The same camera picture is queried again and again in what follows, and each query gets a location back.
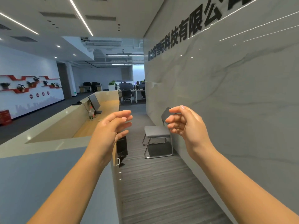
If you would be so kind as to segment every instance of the baseboard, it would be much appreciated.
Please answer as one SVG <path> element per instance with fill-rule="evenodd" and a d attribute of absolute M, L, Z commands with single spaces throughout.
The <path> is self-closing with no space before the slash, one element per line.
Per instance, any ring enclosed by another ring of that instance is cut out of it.
<path fill-rule="evenodd" d="M 28 113 L 26 113 L 26 114 L 24 114 L 24 115 L 21 115 L 21 116 L 18 116 L 18 117 L 16 117 L 16 118 L 13 118 L 12 120 L 16 120 L 16 119 L 19 119 L 19 118 L 21 118 L 21 117 L 28 116 L 28 115 L 30 115 L 30 114 L 32 114 L 32 113 L 35 113 L 35 112 L 37 112 L 37 111 L 39 111 L 39 110 L 41 110 L 41 109 L 44 109 L 44 108 L 50 107 L 50 106 L 52 106 L 52 105 L 55 105 L 55 104 L 57 104 L 57 103 L 59 103 L 59 102 L 61 102 L 61 101 L 57 101 L 57 102 L 55 102 L 55 103 L 53 103 L 53 104 L 50 104 L 50 105 L 44 106 L 44 107 L 42 107 L 42 108 L 36 109 L 36 110 L 34 110 L 34 111 L 32 111 L 32 112 L 28 112 Z"/>

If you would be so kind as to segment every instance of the chair seat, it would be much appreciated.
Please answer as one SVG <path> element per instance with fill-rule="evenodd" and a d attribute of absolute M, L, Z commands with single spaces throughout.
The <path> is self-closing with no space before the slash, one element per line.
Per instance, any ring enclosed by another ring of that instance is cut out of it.
<path fill-rule="evenodd" d="M 144 127 L 147 138 L 170 137 L 170 132 L 164 126 L 148 126 Z"/>

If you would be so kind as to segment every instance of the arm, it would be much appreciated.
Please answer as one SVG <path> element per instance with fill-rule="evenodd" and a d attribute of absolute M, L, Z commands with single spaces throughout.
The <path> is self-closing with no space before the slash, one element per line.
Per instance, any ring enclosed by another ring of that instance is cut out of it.
<path fill-rule="evenodd" d="M 188 107 L 170 109 L 166 122 L 181 135 L 195 162 L 207 175 L 238 223 L 299 223 L 299 216 L 261 188 L 212 145 L 202 118 Z"/>
<path fill-rule="evenodd" d="M 78 224 L 84 215 L 99 177 L 112 158 L 116 141 L 132 125 L 131 111 L 113 113 L 98 123 L 89 145 L 28 224 Z"/>

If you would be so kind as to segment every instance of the striped carpet floor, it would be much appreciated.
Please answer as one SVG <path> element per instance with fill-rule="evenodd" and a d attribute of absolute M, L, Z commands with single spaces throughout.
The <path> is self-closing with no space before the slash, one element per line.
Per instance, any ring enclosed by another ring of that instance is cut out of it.
<path fill-rule="evenodd" d="M 144 126 L 153 126 L 134 107 L 134 119 L 127 135 L 128 156 L 123 173 L 123 224 L 229 224 L 216 204 L 179 155 L 144 159 Z"/>

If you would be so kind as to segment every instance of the person's left hand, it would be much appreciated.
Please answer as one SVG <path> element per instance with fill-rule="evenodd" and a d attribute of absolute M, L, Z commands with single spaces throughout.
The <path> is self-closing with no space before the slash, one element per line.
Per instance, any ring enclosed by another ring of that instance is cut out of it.
<path fill-rule="evenodd" d="M 85 154 L 99 160 L 106 166 L 112 158 L 114 144 L 129 133 L 128 130 L 123 130 L 132 126 L 131 122 L 127 122 L 132 119 L 130 110 L 108 115 L 98 123 Z"/>

